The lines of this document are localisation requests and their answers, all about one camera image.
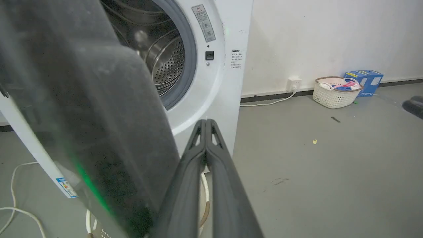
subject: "stainless steel drum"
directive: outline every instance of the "stainless steel drum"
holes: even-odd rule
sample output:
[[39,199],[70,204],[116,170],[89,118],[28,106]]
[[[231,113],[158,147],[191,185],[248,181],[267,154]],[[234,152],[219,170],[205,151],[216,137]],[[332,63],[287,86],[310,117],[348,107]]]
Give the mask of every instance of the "stainless steel drum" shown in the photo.
[[147,63],[160,96],[179,79],[185,50],[178,29],[150,0],[102,0],[122,45],[137,51]]

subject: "gray rubber seal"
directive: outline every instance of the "gray rubber seal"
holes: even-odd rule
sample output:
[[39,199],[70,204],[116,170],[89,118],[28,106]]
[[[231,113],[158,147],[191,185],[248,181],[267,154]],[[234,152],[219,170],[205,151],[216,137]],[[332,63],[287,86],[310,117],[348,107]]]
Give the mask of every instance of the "gray rubber seal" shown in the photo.
[[153,2],[161,7],[175,23],[185,48],[185,65],[180,78],[166,94],[160,97],[166,110],[169,110],[181,100],[191,86],[197,66],[197,46],[190,24],[175,1],[153,0]]

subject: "laundry basket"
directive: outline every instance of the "laundry basket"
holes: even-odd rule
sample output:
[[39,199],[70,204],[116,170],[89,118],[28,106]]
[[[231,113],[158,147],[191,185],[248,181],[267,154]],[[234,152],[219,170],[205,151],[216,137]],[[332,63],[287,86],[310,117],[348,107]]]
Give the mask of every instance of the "laundry basket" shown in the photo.
[[[342,86],[347,82],[345,80],[352,80],[358,84],[353,78],[341,78],[336,76],[320,77],[316,79],[313,92],[313,100],[322,104],[323,106],[331,109],[341,108],[350,105],[357,95],[363,90],[363,86],[360,85],[359,89],[342,91],[332,87],[332,85]],[[320,86],[325,84],[330,89],[325,89]]]

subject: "warning label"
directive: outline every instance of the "warning label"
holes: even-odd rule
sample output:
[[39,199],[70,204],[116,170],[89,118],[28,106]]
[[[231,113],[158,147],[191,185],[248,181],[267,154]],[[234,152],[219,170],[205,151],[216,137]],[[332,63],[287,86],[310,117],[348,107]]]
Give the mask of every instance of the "warning label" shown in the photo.
[[201,4],[198,6],[194,6],[191,9],[197,17],[197,21],[200,24],[206,42],[214,41],[216,39],[216,36],[214,35],[212,24],[210,23],[209,16],[207,15],[204,6]]
[[69,185],[65,178],[56,178],[57,182],[65,189],[65,191],[71,196],[71,198],[78,197],[74,189]]
[[231,69],[240,69],[243,54],[240,50],[232,50],[231,52]]

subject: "black baseboard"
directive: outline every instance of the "black baseboard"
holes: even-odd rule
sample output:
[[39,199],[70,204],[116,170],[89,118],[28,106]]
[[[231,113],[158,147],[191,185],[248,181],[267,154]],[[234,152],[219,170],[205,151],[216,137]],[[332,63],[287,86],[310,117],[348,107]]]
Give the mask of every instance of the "black baseboard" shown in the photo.
[[13,128],[9,125],[0,127],[0,132],[10,132],[10,131],[13,131]]
[[[388,82],[388,83],[380,83],[378,88],[380,87],[387,87],[387,86],[397,86],[397,85],[404,85],[404,84],[411,84],[411,83],[423,83],[423,79],[415,79],[415,80],[408,80],[408,81],[397,81],[397,82]],[[284,93],[284,94],[273,94],[273,95],[265,95],[265,96],[253,96],[253,97],[244,97],[241,98],[241,103],[245,102],[258,102],[258,101],[266,101],[266,100],[273,100],[273,99],[281,99],[291,96],[292,93]],[[313,90],[301,91],[297,92],[294,97],[297,96],[305,96],[305,95],[313,95]]]

